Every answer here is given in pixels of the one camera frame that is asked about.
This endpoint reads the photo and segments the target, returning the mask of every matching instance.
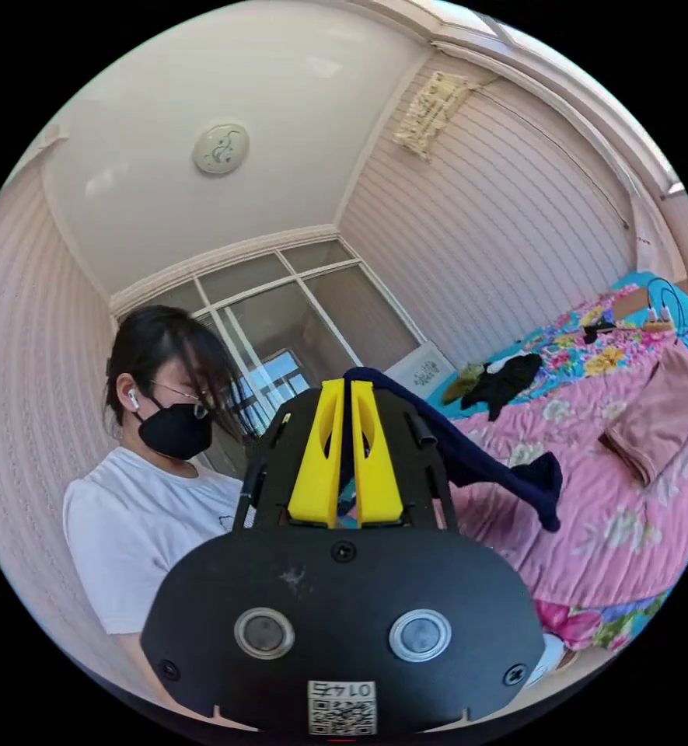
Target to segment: woman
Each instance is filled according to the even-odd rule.
[[[132,312],[107,370],[106,410],[120,444],[64,498],[66,540],[103,628],[163,704],[197,718],[159,683],[139,636],[169,570],[232,528],[240,482],[191,459],[211,445],[212,425],[244,444],[255,439],[240,390],[221,340],[197,320],[166,306]]]

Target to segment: power strip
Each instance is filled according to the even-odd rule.
[[[644,332],[674,332],[676,325],[671,321],[645,321],[641,325]]]

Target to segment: qr code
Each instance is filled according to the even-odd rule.
[[[377,733],[374,682],[308,682],[308,703],[311,735]]]
[[[374,699],[310,699],[310,733],[368,736],[376,733]]]

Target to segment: black face mask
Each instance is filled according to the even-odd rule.
[[[202,404],[173,404],[159,407],[151,417],[141,421],[139,437],[147,448],[179,461],[202,453],[211,445],[211,416]]]

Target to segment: navy blue cloth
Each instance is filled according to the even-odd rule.
[[[501,485],[512,494],[533,506],[540,524],[546,531],[556,532],[561,523],[556,506],[561,493],[561,468],[556,456],[544,453],[530,464],[512,469],[497,461],[479,448],[444,415],[427,404],[408,389],[388,378],[374,368],[352,368],[344,375],[346,396],[344,400],[344,422],[351,422],[352,381],[367,381],[375,389],[385,389],[412,404],[419,417],[437,438],[437,449],[445,464],[447,478],[457,487],[476,482],[492,482]],[[351,439],[344,438],[341,449],[341,483],[346,484],[354,475],[354,456]]]

